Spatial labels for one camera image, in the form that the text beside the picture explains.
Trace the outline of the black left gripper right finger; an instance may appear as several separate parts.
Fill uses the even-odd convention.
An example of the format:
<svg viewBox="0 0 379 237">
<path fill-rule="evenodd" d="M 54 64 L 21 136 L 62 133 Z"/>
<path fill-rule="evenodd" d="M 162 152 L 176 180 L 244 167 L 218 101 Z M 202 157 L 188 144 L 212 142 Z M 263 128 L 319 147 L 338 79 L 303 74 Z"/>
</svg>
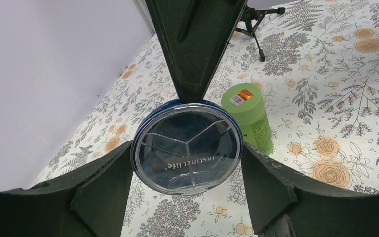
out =
<svg viewBox="0 0 379 237">
<path fill-rule="evenodd" d="M 379 237 L 379 193 L 310 178 L 245 143 L 241 168 L 260 237 Z"/>
</svg>

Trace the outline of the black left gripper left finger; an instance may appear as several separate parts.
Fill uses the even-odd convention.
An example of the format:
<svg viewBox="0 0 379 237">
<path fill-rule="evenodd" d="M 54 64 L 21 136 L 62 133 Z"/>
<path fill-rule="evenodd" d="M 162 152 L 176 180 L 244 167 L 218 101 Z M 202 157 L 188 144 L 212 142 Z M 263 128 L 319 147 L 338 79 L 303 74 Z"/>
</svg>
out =
<svg viewBox="0 0 379 237">
<path fill-rule="evenodd" d="M 0 237 L 118 237 L 133 169 L 131 142 L 29 189 L 0 192 Z"/>
</svg>

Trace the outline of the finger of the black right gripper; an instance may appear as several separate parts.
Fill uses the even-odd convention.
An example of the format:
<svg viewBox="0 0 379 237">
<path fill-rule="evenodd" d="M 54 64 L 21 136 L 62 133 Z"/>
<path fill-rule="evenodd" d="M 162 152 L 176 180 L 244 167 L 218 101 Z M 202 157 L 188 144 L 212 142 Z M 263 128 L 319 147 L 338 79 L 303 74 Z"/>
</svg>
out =
<svg viewBox="0 0 379 237">
<path fill-rule="evenodd" d="M 173 85 L 183 103 L 206 94 L 245 0 L 147 0 Z"/>
</svg>

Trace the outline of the green pill bottle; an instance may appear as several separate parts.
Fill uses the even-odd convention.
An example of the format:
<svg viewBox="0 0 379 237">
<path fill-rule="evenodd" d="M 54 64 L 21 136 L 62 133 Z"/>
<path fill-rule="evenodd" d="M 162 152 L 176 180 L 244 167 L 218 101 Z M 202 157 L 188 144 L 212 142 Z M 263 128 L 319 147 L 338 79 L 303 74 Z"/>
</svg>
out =
<svg viewBox="0 0 379 237">
<path fill-rule="evenodd" d="M 251 83 L 229 88 L 221 98 L 221 106 L 240 127 L 244 142 L 270 155 L 273 150 L 272 132 L 261 90 Z"/>
</svg>

